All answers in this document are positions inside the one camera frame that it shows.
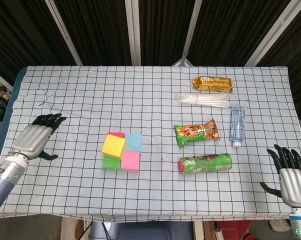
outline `grid tablecloth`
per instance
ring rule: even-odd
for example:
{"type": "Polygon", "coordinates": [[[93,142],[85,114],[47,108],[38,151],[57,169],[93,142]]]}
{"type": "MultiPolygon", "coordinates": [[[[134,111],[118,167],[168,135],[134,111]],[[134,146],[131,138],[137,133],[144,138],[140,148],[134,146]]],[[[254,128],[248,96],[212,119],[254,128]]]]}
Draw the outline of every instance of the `grid tablecloth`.
{"type": "Polygon", "coordinates": [[[13,105],[1,161],[37,116],[62,113],[46,145],[53,161],[31,160],[0,217],[54,214],[101,221],[273,219],[290,208],[259,182],[279,188],[274,144],[301,155],[301,129],[286,67],[29,66],[13,105]],[[229,140],[230,108],[183,105],[198,76],[234,80],[231,104],[246,108],[245,142],[229,140]],[[215,119],[220,141],[179,148],[174,125],[215,119]],[[107,132],[142,134],[140,171],[102,168],[107,132]],[[229,153],[224,172],[182,175],[182,156],[229,153]]]}

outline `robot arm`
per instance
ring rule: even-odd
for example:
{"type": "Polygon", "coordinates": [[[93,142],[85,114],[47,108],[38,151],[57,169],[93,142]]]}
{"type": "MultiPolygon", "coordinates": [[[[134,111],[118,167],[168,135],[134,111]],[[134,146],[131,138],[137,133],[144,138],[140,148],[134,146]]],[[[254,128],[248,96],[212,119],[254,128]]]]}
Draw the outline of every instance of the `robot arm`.
{"type": "Polygon", "coordinates": [[[292,149],[291,152],[278,145],[274,145],[278,155],[267,149],[272,157],[279,174],[280,190],[269,188],[264,182],[261,187],[268,193],[282,198],[291,207],[289,214],[291,227],[295,239],[301,239],[301,157],[292,149]]]}
{"type": "Polygon", "coordinates": [[[25,127],[12,144],[12,155],[0,165],[0,207],[28,167],[29,160],[37,157],[54,160],[57,155],[43,151],[51,135],[64,121],[62,114],[41,115],[25,127]]]}

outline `light blue cube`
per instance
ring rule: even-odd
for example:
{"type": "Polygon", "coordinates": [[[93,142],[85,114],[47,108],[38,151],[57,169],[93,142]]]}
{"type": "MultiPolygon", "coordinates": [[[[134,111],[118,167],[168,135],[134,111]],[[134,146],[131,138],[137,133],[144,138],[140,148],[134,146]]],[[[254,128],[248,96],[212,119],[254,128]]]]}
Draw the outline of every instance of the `light blue cube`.
{"type": "Polygon", "coordinates": [[[126,151],[142,152],[142,135],[139,134],[125,134],[127,141],[126,151]]]}

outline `clear plastic bag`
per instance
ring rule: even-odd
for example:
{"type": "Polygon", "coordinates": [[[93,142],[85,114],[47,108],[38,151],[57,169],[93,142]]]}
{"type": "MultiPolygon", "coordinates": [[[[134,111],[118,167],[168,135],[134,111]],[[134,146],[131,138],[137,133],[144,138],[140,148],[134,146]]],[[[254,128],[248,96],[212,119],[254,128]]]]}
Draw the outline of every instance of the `clear plastic bag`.
{"type": "Polygon", "coordinates": [[[230,97],[228,93],[181,93],[177,99],[182,104],[203,105],[217,108],[230,108],[230,97]]]}

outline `yellow cube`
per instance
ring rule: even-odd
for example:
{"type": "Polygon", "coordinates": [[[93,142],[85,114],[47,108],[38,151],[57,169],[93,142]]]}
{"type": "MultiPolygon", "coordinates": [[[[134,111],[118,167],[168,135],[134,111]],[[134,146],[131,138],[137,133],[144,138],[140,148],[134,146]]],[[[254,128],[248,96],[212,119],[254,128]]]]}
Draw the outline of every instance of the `yellow cube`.
{"type": "Polygon", "coordinates": [[[126,139],[107,134],[104,145],[102,146],[102,153],[116,159],[122,159],[126,150],[126,139]]]}

